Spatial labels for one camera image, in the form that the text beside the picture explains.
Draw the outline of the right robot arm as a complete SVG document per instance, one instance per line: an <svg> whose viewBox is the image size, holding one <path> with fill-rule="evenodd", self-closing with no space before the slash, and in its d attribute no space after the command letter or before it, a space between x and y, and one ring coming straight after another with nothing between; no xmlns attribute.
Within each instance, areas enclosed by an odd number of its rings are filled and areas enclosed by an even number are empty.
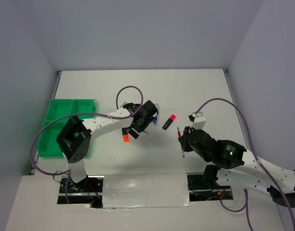
<svg viewBox="0 0 295 231"><path fill-rule="evenodd" d="M207 188L225 185L269 194L278 205L295 208L295 170L272 164L230 140L216 140L203 130L202 113L189 115L190 126L178 138L183 152L195 152L205 162L203 184Z"/></svg>

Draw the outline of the red gel pen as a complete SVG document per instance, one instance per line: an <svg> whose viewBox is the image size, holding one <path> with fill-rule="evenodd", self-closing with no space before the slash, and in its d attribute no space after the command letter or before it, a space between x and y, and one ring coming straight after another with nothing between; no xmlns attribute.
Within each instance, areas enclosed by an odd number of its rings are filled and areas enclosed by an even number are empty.
<svg viewBox="0 0 295 231"><path fill-rule="evenodd" d="M185 152L184 152L184 146L183 146L183 143L182 143L182 132L180 131L179 127L177 127L177 134L178 134L178 141L180 143L180 146L181 146L181 150L182 150L182 157L185 158Z"/></svg>

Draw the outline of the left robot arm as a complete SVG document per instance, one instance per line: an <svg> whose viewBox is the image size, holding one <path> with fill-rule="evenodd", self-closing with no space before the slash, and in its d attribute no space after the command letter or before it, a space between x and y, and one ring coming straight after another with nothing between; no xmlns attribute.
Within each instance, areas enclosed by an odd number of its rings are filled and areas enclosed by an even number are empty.
<svg viewBox="0 0 295 231"><path fill-rule="evenodd" d="M76 115L72 116L56 138L67 160L71 187L77 192L82 192L88 186L88 175L83 159L94 139L120 129L137 139L139 134L157 117L158 112L156 105L148 100L143 105L124 103L104 117L80 119Z"/></svg>

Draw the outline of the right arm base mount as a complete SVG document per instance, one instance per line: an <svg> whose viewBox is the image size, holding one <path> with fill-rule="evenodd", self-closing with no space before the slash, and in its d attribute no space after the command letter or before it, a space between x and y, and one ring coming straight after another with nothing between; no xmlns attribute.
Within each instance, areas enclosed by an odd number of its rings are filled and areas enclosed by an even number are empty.
<svg viewBox="0 0 295 231"><path fill-rule="evenodd" d="M233 200L231 187L216 183L219 170L220 168L215 165L206 165L203 172L187 173L191 202Z"/></svg>

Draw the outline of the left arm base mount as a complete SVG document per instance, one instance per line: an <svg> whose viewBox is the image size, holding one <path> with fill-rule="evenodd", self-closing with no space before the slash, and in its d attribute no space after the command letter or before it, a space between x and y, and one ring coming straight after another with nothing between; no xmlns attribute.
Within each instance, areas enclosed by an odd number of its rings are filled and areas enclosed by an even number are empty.
<svg viewBox="0 0 295 231"><path fill-rule="evenodd" d="M74 183L72 179L68 179L67 176L63 176L61 180L55 181L60 185L57 204L85 204L91 208L103 208L102 196L104 176L88 176L79 183Z"/></svg>

